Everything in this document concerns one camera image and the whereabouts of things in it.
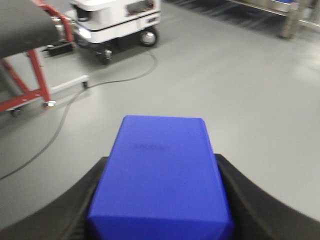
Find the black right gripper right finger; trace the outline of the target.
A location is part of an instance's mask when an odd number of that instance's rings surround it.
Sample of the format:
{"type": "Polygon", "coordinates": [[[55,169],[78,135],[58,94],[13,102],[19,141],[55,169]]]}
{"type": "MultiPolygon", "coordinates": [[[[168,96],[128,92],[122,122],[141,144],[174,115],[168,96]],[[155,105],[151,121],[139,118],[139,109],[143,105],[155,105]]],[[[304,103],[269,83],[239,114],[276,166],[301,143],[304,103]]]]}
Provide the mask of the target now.
{"type": "Polygon", "coordinates": [[[215,155],[234,221],[234,240],[318,240],[320,222],[276,199],[215,155]]]}

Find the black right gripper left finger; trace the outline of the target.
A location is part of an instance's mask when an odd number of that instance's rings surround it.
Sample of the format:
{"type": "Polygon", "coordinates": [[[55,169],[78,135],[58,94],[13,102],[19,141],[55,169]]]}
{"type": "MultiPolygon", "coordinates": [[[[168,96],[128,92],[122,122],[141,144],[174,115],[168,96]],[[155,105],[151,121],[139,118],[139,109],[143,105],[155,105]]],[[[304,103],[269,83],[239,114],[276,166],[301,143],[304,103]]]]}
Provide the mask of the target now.
{"type": "Polygon", "coordinates": [[[2,229],[2,240],[93,240],[86,223],[108,157],[102,157],[71,188],[37,212],[2,229]]]}

